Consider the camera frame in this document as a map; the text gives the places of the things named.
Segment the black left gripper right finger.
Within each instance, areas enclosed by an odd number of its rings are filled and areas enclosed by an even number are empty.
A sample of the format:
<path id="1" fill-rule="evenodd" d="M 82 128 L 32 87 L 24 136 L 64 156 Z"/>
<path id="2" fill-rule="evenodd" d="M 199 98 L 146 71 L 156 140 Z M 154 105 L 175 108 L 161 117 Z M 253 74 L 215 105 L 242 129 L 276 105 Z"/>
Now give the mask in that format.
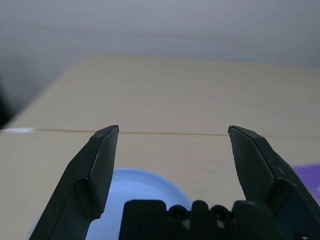
<path id="1" fill-rule="evenodd" d="M 267 208 L 286 240 L 318 240 L 320 207 L 292 167 L 256 132 L 230 126 L 234 164 L 248 201 Z"/>

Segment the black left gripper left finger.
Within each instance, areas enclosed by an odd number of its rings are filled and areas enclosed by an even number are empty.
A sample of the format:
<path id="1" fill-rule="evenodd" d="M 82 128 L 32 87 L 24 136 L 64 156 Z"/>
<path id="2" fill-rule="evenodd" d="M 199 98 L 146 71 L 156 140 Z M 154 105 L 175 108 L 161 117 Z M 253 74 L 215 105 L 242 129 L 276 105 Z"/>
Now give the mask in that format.
<path id="1" fill-rule="evenodd" d="M 32 240 L 84 240 L 105 210 L 119 127 L 98 130 L 69 162 L 39 218 Z"/>

